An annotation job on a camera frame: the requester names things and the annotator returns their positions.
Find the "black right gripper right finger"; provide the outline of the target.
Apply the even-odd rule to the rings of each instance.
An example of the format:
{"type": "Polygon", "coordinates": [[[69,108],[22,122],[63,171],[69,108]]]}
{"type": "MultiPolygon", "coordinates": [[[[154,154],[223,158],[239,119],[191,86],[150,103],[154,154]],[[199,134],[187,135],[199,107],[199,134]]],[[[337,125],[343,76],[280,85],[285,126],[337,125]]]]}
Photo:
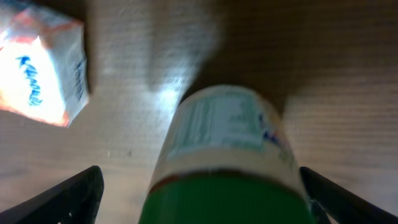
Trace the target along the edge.
{"type": "Polygon", "coordinates": [[[397,224],[397,217],[344,189],[308,167],[300,175],[316,223],[397,224]]]}

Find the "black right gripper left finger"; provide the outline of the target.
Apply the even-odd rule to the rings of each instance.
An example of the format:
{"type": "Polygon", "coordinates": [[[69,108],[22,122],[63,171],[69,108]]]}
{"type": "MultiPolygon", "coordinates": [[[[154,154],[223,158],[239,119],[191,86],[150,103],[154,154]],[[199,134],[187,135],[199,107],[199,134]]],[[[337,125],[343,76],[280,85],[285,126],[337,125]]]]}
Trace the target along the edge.
{"type": "Polygon", "coordinates": [[[91,166],[58,185],[1,212],[1,224],[94,224],[104,191],[99,166],[91,166]]]}

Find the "green lid white jar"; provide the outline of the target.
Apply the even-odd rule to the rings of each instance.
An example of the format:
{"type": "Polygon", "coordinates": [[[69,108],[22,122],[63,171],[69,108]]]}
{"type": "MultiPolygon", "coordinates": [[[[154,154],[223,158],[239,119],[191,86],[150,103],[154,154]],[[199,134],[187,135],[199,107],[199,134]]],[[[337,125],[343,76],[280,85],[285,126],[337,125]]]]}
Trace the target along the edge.
{"type": "Polygon", "coordinates": [[[274,107],[218,85],[177,108],[140,223],[313,223],[299,167],[274,107]]]}

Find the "orange white small packet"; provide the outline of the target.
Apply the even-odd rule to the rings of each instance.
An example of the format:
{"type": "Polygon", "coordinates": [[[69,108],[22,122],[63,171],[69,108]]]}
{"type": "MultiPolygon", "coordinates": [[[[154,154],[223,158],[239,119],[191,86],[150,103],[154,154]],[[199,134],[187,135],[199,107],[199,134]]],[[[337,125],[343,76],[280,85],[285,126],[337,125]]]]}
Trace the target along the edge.
{"type": "Polygon", "coordinates": [[[89,102],[82,21],[1,1],[1,109],[67,127],[89,102]]]}

